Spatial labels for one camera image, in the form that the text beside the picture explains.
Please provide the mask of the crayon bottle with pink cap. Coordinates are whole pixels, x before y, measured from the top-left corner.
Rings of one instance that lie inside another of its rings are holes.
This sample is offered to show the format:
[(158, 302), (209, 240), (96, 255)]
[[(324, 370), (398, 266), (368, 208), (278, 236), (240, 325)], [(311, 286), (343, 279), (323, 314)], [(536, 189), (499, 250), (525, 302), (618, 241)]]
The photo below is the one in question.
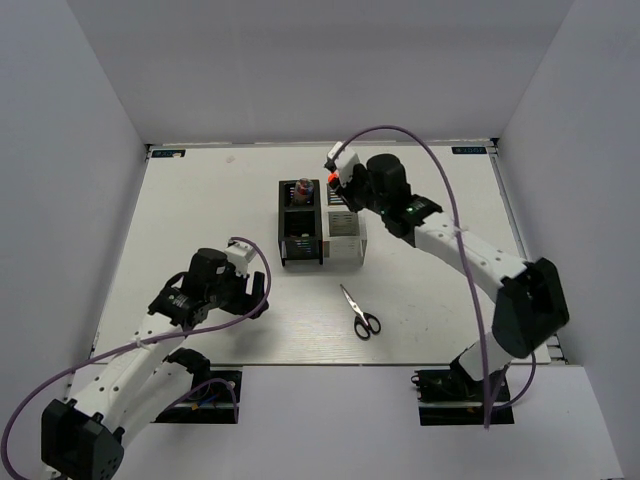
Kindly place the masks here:
[(311, 179), (300, 178), (298, 179), (292, 190), (292, 204), (293, 205), (307, 205), (311, 204), (314, 198), (315, 184)]

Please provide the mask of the black handled scissors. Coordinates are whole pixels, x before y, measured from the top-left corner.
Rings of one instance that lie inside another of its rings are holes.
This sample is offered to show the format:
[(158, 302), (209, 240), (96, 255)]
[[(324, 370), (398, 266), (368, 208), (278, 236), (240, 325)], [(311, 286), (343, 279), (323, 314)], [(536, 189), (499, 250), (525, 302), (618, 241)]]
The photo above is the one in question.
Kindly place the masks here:
[(343, 284), (340, 285), (340, 288), (354, 312), (354, 332), (356, 336), (362, 341), (367, 341), (372, 336), (378, 335), (381, 332), (381, 323), (378, 318), (362, 310)]

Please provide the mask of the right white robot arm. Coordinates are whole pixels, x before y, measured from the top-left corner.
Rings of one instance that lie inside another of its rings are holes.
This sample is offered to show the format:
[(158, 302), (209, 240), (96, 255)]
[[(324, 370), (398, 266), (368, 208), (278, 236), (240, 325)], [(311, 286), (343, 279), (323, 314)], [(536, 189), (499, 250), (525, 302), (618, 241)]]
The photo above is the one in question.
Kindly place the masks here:
[(497, 372), (530, 357), (569, 321), (553, 262), (510, 255), (456, 226), (434, 201), (412, 192), (406, 170), (392, 154), (361, 163), (342, 154), (326, 166), (331, 190), (347, 208), (377, 214), (387, 231), (459, 271), (494, 303), (491, 327), (450, 364), (445, 376), (425, 381), (422, 397), (436, 402), (480, 402), (495, 389)]

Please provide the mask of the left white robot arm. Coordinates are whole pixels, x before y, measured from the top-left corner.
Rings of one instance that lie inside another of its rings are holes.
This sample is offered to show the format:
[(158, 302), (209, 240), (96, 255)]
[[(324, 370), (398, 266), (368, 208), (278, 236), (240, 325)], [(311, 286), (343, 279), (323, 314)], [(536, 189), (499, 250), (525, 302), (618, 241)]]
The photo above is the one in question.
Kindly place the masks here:
[(42, 461), (69, 479), (111, 479), (148, 424), (186, 398), (205, 396), (211, 363), (182, 344), (204, 332), (213, 310), (233, 315), (234, 324), (267, 310), (271, 272), (249, 271), (263, 256), (241, 237), (224, 250), (198, 249), (149, 304), (130, 342), (105, 354), (107, 364), (86, 387), (45, 408)]

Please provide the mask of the white slotted organizer container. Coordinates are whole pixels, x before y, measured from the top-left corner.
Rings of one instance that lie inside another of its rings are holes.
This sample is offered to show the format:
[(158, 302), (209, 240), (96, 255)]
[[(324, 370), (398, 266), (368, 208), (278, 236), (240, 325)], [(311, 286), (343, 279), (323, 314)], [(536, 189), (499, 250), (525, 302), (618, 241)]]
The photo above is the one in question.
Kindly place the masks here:
[(328, 183), (321, 201), (324, 260), (335, 265), (362, 266), (368, 242), (364, 216), (351, 212)]

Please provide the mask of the black slotted organizer container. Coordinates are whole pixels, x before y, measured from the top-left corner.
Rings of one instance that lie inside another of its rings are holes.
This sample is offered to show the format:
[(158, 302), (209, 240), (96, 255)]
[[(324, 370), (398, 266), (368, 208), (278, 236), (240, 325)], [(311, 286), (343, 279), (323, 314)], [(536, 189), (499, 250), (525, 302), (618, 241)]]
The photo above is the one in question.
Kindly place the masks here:
[(324, 263), (320, 182), (315, 184), (311, 204), (293, 205), (292, 190), (297, 180), (281, 180), (278, 185), (278, 250), (281, 264), (288, 261)]

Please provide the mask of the right blue table label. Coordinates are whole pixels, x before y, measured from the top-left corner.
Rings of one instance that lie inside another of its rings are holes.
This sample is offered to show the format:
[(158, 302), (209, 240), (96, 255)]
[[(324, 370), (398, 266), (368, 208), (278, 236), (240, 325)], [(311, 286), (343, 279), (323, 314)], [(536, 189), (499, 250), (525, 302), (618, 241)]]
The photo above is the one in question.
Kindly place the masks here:
[(453, 146), (451, 148), (454, 155), (486, 155), (487, 149), (484, 146)]

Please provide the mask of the blue table label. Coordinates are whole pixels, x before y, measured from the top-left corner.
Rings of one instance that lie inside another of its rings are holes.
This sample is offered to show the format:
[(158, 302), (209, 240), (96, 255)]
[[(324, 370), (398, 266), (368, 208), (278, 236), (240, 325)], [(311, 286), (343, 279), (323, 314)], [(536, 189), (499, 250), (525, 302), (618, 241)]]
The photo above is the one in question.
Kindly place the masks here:
[(185, 149), (158, 149), (151, 152), (152, 158), (182, 158), (186, 154)]
[(453, 146), (451, 148), (454, 155), (486, 155), (487, 149), (484, 146)]

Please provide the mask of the left blue table label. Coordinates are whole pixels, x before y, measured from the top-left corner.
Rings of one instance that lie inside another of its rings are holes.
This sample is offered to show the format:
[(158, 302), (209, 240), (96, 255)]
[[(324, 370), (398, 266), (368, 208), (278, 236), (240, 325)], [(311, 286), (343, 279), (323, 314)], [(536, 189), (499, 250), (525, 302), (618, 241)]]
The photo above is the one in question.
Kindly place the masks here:
[(158, 149), (151, 152), (152, 158), (182, 158), (186, 154), (185, 149)]

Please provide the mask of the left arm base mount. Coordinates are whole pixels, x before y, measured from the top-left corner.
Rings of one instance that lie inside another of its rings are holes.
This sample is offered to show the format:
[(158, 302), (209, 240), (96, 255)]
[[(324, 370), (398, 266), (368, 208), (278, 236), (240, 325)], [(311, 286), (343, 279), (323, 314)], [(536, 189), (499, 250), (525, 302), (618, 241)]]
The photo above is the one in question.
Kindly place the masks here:
[(236, 424), (240, 413), (242, 375), (243, 372), (238, 369), (209, 372), (211, 378), (222, 379), (233, 387), (237, 407), (234, 407), (233, 397), (228, 388), (223, 383), (215, 382), (163, 411), (154, 422), (188, 425)]

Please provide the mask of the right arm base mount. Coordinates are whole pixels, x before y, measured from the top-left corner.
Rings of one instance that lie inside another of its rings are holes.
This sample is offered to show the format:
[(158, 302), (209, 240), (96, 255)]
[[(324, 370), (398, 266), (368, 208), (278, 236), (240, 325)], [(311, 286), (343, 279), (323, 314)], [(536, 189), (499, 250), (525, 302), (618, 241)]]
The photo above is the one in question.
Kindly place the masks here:
[(450, 370), (416, 370), (411, 376), (423, 427), (482, 426), (483, 387), (467, 384)]

